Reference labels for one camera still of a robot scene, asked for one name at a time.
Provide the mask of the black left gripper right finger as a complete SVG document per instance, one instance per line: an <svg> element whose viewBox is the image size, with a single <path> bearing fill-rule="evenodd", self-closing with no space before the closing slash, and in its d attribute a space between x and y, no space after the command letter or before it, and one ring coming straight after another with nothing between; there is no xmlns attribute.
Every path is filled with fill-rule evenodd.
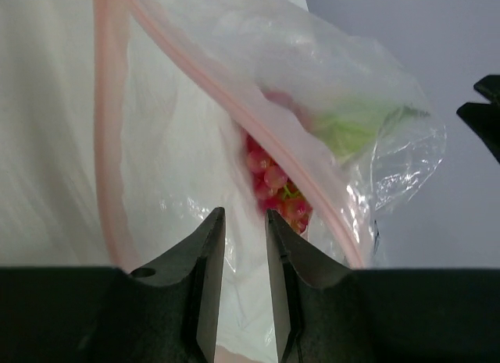
<svg viewBox="0 0 500 363"><path fill-rule="evenodd" d="M281 362L496 362L496 269L349 269L266 213Z"/></svg>

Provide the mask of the fake red grapes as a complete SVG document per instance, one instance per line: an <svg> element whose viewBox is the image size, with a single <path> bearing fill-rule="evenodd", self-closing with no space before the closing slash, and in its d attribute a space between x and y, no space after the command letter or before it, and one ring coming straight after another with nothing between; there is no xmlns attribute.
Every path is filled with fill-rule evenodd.
<svg viewBox="0 0 500 363"><path fill-rule="evenodd" d="M262 145L247 131L242 134L245 164L259 210L278 212L297 234L302 235L308 228L313 208Z"/></svg>

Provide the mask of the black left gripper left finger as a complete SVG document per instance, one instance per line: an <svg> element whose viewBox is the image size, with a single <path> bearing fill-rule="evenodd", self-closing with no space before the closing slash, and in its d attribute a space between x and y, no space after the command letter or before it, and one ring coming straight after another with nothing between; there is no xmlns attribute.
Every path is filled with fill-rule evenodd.
<svg viewBox="0 0 500 363"><path fill-rule="evenodd" d="M4 362L211 362L225 244L225 211L149 263L4 267Z"/></svg>

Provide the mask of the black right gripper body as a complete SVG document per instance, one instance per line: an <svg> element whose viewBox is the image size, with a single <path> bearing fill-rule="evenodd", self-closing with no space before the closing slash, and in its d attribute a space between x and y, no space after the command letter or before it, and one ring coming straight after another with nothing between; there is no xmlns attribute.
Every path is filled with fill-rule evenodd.
<svg viewBox="0 0 500 363"><path fill-rule="evenodd" d="M467 102L457 109L457 116L481 139L489 152L500 162L500 75L490 74L473 85L487 103Z"/></svg>

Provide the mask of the clear zip top bag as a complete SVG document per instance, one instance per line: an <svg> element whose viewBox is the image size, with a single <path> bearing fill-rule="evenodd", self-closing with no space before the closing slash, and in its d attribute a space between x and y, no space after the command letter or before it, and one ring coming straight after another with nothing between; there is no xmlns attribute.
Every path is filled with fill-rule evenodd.
<svg viewBox="0 0 500 363"><path fill-rule="evenodd" d="M408 201L445 152L415 78L377 41L344 34L288 0L93 0L95 176L112 263L132 269L226 210L217 342L277 359L265 223L242 132L313 206L303 237L356 268L375 220ZM347 162L309 132L345 99L430 113Z"/></svg>

